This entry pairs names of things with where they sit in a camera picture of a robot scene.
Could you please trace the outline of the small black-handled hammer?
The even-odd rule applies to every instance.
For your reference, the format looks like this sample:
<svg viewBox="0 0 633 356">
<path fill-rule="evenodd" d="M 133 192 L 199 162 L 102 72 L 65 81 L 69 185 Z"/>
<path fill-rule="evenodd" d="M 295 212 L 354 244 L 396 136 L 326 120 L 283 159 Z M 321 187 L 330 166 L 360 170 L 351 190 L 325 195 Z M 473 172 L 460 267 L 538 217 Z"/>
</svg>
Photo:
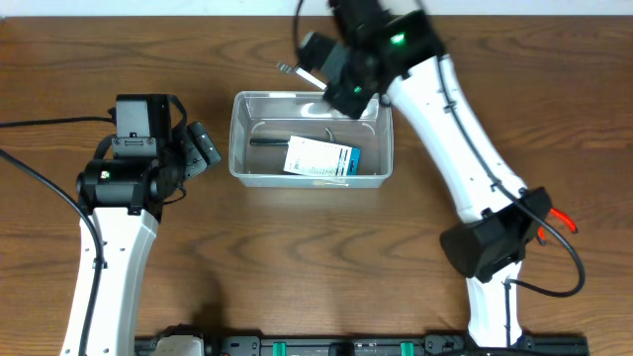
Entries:
<svg viewBox="0 0 633 356">
<path fill-rule="evenodd" d="M 326 141 L 335 142 L 335 135 L 330 129 L 325 129 L 327 134 Z M 269 138 L 269 137 L 254 137 L 249 141 L 251 146 L 287 146 L 290 140 L 288 138 Z"/>
</svg>

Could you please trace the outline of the clear plastic container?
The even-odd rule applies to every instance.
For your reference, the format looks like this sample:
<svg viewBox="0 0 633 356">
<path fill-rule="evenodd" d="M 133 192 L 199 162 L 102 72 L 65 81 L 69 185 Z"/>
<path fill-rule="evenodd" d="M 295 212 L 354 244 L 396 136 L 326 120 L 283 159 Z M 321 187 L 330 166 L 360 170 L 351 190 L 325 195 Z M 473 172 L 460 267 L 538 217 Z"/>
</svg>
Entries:
<svg viewBox="0 0 633 356">
<path fill-rule="evenodd" d="M 393 160 L 392 112 L 376 98 L 355 120 L 319 92 L 235 97 L 229 171 L 246 187 L 378 188 L 392 175 Z"/>
</svg>

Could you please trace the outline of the silver wrench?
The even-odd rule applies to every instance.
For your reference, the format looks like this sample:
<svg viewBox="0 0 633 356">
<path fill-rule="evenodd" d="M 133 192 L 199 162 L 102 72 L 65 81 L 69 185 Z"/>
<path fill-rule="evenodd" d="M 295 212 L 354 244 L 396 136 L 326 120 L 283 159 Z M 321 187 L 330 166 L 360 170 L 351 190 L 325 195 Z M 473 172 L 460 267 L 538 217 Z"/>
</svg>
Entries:
<svg viewBox="0 0 633 356">
<path fill-rule="evenodd" d="M 283 73 L 297 75 L 301 77 L 303 80 L 314 85 L 320 91 L 325 91 L 327 88 L 327 85 L 325 83 L 317 79 L 315 76 L 313 76 L 309 72 L 305 71 L 300 66 L 292 66 L 287 63 L 278 63 L 277 68 Z"/>
</svg>

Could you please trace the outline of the white and teal box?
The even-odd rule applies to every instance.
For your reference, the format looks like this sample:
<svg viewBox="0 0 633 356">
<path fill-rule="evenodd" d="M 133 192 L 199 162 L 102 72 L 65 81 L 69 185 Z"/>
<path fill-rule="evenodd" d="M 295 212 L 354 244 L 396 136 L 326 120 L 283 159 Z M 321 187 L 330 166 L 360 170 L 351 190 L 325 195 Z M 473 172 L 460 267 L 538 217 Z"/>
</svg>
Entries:
<svg viewBox="0 0 633 356">
<path fill-rule="evenodd" d="M 315 177 L 356 175 L 360 156 L 356 147 L 292 135 L 283 170 Z"/>
</svg>

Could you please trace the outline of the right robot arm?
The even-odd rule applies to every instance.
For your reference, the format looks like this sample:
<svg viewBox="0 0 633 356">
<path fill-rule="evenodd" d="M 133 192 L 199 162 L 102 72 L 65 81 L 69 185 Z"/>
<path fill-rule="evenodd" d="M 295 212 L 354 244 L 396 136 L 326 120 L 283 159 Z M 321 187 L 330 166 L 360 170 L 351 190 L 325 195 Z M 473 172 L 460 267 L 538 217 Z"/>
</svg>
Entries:
<svg viewBox="0 0 633 356">
<path fill-rule="evenodd" d="M 510 348 L 523 330 L 516 285 L 526 245 L 552 207 L 494 148 L 459 84 L 454 64 L 423 10 L 395 17 L 377 1 L 329 4 L 343 38 L 310 65 L 327 79 L 325 101 L 357 119 L 386 96 L 409 122 L 443 178 L 459 223 L 440 235 L 466 279 L 468 334 L 483 348 Z"/>
</svg>

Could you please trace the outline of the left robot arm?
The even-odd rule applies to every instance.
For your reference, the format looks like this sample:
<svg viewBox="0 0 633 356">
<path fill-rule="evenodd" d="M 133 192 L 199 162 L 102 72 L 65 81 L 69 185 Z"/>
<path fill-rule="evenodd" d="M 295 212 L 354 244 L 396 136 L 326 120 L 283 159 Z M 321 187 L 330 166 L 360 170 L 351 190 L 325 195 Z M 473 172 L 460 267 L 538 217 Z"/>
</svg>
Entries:
<svg viewBox="0 0 633 356">
<path fill-rule="evenodd" d="M 221 159 L 201 123 L 119 120 L 77 178 L 81 256 L 64 355 L 132 355 L 163 207 Z"/>
</svg>

